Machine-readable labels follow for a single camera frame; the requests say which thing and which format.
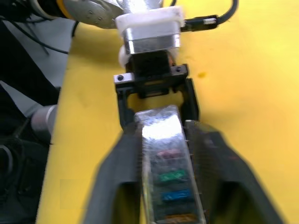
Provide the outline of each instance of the blue fuse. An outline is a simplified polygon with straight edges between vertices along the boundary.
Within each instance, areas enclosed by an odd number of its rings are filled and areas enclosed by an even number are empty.
[[[190,197],[191,191],[188,189],[162,193],[162,200],[165,202],[188,199]]]

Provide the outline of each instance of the fuse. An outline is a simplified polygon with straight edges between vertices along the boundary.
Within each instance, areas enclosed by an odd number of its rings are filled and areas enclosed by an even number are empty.
[[[178,149],[164,150],[157,153],[157,156],[164,159],[175,158],[182,156],[182,153]]]
[[[184,176],[186,176],[186,172],[183,169],[179,169],[173,172],[160,174],[159,178],[161,182],[166,182],[166,181],[180,180]]]
[[[190,197],[191,192],[188,189],[162,193],[162,200],[165,202],[188,199]]]
[[[171,215],[165,217],[165,223],[174,224],[174,223],[190,223],[196,222],[196,216],[194,214],[181,214],[181,215]]]

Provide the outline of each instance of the yellow tabletop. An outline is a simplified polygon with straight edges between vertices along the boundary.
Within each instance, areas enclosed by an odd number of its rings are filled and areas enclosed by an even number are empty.
[[[178,5],[184,6],[186,18],[193,18],[220,15],[231,0],[179,0]],[[246,158],[281,216],[292,224],[299,224],[298,10],[298,0],[240,0],[236,15],[217,29],[183,33],[178,60],[190,66],[201,120],[221,130]],[[116,30],[78,27],[38,224],[82,220],[98,166],[121,132],[112,79],[124,72],[118,64],[121,45]],[[142,108],[161,101],[151,98]]]

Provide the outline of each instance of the white plastic collar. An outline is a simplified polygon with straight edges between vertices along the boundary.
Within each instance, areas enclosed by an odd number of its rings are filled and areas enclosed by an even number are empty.
[[[183,8],[181,6],[171,6],[151,9],[140,13],[124,14],[118,16],[115,21],[120,35],[127,28],[161,22],[177,21],[181,27],[185,25]]]

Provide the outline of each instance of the black bracket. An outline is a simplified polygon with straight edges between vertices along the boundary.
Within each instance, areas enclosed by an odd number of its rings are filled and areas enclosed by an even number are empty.
[[[198,120],[199,107],[188,74],[187,64],[170,64],[166,51],[132,55],[127,64],[127,73],[114,78],[121,127],[134,121],[135,112],[128,107],[128,97],[134,93],[139,98],[147,98],[167,95],[169,90],[180,91],[184,100],[180,106],[182,121]]]

